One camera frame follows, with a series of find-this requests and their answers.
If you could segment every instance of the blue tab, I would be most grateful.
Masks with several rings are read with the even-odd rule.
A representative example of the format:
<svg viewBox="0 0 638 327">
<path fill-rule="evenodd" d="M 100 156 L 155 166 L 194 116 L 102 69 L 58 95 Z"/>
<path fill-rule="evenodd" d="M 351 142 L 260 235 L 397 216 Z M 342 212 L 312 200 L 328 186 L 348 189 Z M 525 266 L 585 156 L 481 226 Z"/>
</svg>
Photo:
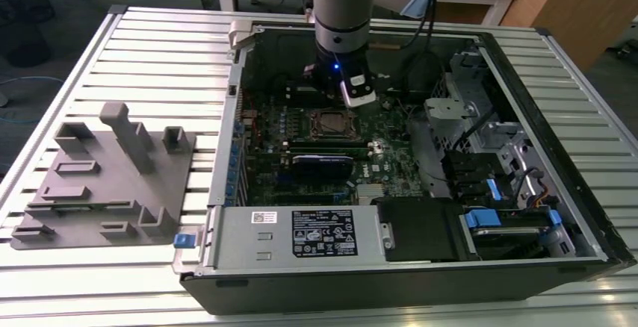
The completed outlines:
<svg viewBox="0 0 638 327">
<path fill-rule="evenodd" d="M 494 181 L 494 179 L 487 179 L 487 186 L 490 187 L 491 197 L 494 198 L 494 200 L 502 200 L 502 195 L 498 191 L 497 181 Z"/>
<path fill-rule="evenodd" d="M 469 228 L 501 226 L 501 219 L 494 209 L 474 209 L 466 214 L 466 222 Z"/>
<path fill-rule="evenodd" d="M 561 214 L 555 210 L 550 210 L 550 220 L 554 226 L 562 224 Z"/>
<path fill-rule="evenodd" d="M 231 184 L 227 184 L 227 196 L 232 196 L 235 193 L 235 187 Z"/>
<path fill-rule="evenodd" d="M 466 214 L 466 222 L 469 228 L 475 228 L 479 223 L 477 222 L 475 216 L 470 213 Z"/>
<path fill-rule="evenodd" d="M 194 249 L 195 248 L 195 235 L 176 234 L 172 241 L 172 246 L 176 249 Z"/>
</svg>

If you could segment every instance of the gray floor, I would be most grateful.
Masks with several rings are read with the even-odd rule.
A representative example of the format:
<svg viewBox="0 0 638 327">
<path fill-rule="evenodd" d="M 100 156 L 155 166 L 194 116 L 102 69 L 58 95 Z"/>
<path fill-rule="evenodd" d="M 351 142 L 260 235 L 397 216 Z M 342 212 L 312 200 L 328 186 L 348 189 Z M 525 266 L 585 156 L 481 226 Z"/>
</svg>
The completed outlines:
<svg viewBox="0 0 638 327">
<path fill-rule="evenodd" d="M 251 5 L 250 0 L 239 0 L 240 10 L 260 12 L 296 13 L 300 0 L 260 0 L 264 4 Z M 66 78 L 100 25 L 112 4 L 144 7 L 174 7 L 202 9 L 200 0 L 51 0 L 58 17 L 42 24 L 42 32 L 54 50 L 54 59 L 29 69 L 11 67 L 0 58 L 0 80 L 5 77 L 48 75 Z M 391 15 L 375 11 L 375 16 Z M 590 70 L 589 79 L 601 95 L 617 111 L 634 134 L 638 132 L 638 66 L 618 61 L 611 53 L 605 54 Z M 17 81 L 0 85 L 1 92 L 11 98 L 7 108 L 0 108 L 0 117 L 15 120 L 38 119 L 58 92 L 54 81 Z M 0 178 L 13 162 L 35 124 L 9 124 L 0 122 Z"/>
</svg>

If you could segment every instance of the motherboard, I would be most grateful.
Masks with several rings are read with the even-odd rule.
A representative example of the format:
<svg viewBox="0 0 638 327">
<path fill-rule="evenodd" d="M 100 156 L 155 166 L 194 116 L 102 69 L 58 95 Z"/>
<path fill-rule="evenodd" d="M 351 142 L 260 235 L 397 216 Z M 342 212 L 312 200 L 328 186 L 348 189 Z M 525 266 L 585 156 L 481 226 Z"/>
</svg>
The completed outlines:
<svg viewBox="0 0 638 327">
<path fill-rule="evenodd" d="M 393 103 L 351 110 L 247 95 L 248 205 L 363 205 L 382 196 L 422 196 L 407 132 L 417 107 Z"/>
</svg>

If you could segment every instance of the aluminum extrusion table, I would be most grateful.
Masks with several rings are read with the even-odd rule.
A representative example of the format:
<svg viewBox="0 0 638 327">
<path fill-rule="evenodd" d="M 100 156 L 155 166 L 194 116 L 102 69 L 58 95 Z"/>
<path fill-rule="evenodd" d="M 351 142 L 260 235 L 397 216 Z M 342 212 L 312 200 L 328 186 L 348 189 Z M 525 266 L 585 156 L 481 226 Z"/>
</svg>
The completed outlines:
<svg viewBox="0 0 638 327">
<path fill-rule="evenodd" d="M 300 22 L 302 16 L 130 7 L 107 15 L 0 185 L 0 325 L 131 326 L 631 326 L 638 320 L 638 267 L 561 286 L 521 302 L 316 314 L 211 316 L 179 285 L 172 246 L 16 251 L 20 223 L 58 146 L 62 122 L 103 128 L 104 101 L 126 101 L 148 130 L 182 125 L 198 133 L 182 225 L 202 224 L 214 175 L 231 61 L 234 19 Z M 414 28 L 377 20 L 374 26 Z M 473 25 L 437 25 L 457 31 Z M 630 249 L 638 249 L 638 145 L 553 37 L 489 28 L 522 76 L 565 148 Z M 198 250 L 183 260 L 195 262 Z"/>
</svg>

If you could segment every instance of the warning label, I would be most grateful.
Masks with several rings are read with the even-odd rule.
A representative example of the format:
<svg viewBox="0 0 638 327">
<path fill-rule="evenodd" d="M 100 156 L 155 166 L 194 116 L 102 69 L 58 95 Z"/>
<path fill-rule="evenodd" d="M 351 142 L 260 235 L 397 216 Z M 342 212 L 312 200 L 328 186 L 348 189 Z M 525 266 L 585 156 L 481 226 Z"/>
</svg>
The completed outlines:
<svg viewBox="0 0 638 327">
<path fill-rule="evenodd" d="M 298 258 L 357 256 L 353 210 L 294 211 L 292 253 Z"/>
</svg>

